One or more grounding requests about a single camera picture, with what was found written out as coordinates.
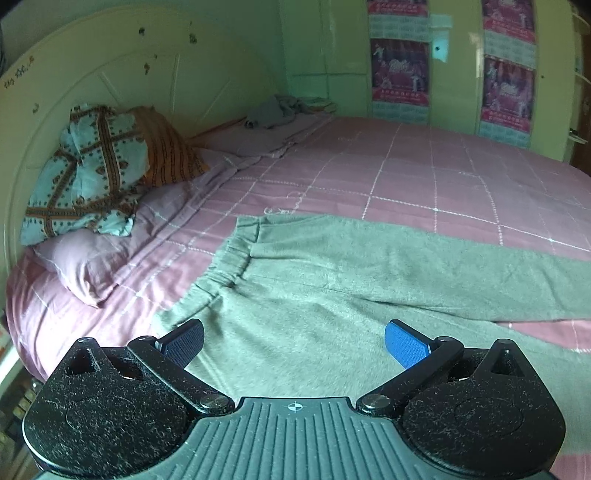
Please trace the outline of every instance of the checkered bedsheet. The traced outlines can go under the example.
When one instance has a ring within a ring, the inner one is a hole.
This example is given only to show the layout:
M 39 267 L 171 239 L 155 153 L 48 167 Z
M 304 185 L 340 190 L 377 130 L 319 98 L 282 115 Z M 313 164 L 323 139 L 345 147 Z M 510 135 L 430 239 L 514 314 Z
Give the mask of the checkered bedsheet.
M 210 264 L 238 215 L 329 213 L 591 260 L 591 178 L 529 151 L 428 127 L 339 118 L 281 158 L 263 158 L 212 192 L 129 274 L 102 309 L 82 304 L 25 257 L 12 286 L 13 336 L 46 376 L 73 341 L 124 345 L 151 333 Z M 591 322 L 508 324 L 591 353 Z M 561 458 L 560 478 L 587 480 L 591 456 Z

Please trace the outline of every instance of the bolt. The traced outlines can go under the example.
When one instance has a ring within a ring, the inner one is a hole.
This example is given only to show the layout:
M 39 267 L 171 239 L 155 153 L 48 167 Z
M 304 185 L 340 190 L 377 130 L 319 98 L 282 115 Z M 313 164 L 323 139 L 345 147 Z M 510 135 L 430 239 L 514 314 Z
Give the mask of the bolt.
M 386 395 L 370 393 L 361 399 L 362 405 L 369 411 L 382 410 L 390 405 L 390 399 Z
M 206 410 L 221 410 L 225 408 L 230 403 L 230 399 L 218 393 L 212 393 L 209 395 L 205 395 L 199 403 L 203 408 Z

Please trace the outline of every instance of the headboard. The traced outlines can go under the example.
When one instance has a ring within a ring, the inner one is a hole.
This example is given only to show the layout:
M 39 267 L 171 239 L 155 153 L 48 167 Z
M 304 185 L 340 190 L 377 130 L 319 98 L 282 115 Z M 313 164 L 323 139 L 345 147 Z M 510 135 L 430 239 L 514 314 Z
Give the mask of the headboard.
M 41 40 L 0 79 L 2 307 L 28 198 L 71 106 L 154 105 L 193 135 L 244 116 L 273 93 L 273 79 L 244 42 L 175 9 L 112 8 Z

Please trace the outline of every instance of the pillow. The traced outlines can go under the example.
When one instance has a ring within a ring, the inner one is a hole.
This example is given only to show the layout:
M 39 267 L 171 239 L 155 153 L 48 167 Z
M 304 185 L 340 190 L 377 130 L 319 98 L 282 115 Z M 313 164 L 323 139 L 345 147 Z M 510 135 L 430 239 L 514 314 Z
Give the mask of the pillow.
M 164 115 L 154 108 L 132 108 L 138 128 L 148 144 L 150 169 L 144 183 L 150 187 L 192 180 L 207 164 L 189 147 Z
M 147 146 L 132 115 L 74 108 L 29 199 L 21 243 L 35 245 L 80 228 L 129 235 L 142 194 L 135 184 L 147 169 Z
M 243 122 L 239 121 L 202 133 L 192 138 L 190 143 L 195 147 L 228 152 L 239 157 L 277 158 L 331 118 L 327 113 L 300 113 L 293 122 L 271 129 L 245 128 Z
M 87 305 L 98 307 L 118 283 L 195 214 L 205 197 L 257 158 L 198 150 L 209 170 L 202 176 L 150 190 L 139 204 L 129 237 L 97 235 L 86 229 L 50 238 L 34 247 L 35 260 Z
M 77 106 L 69 130 L 82 161 L 73 185 L 77 202 L 113 199 L 147 172 L 148 146 L 132 114 L 117 114 L 107 106 Z

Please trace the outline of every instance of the wall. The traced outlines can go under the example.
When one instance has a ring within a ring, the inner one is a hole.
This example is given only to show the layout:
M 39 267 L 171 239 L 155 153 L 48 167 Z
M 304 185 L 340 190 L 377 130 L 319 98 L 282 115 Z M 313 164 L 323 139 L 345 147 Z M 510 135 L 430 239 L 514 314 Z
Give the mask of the wall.
M 23 0 L 2 19 L 8 63 L 76 18 L 108 7 L 150 2 L 192 12 L 242 38 L 269 66 L 278 87 L 286 90 L 277 0 Z
M 342 115 L 370 115 L 366 1 L 279 2 L 290 92 L 328 96 Z M 534 3 L 538 69 L 531 149 L 562 161 L 575 97 L 573 19 L 567 0 Z M 445 61 L 431 61 L 430 123 L 474 134 L 482 103 L 480 0 L 430 0 L 429 10 L 432 38 L 443 39 L 449 52 Z
M 368 116 L 369 31 L 364 0 L 279 0 L 292 95 L 330 98 Z

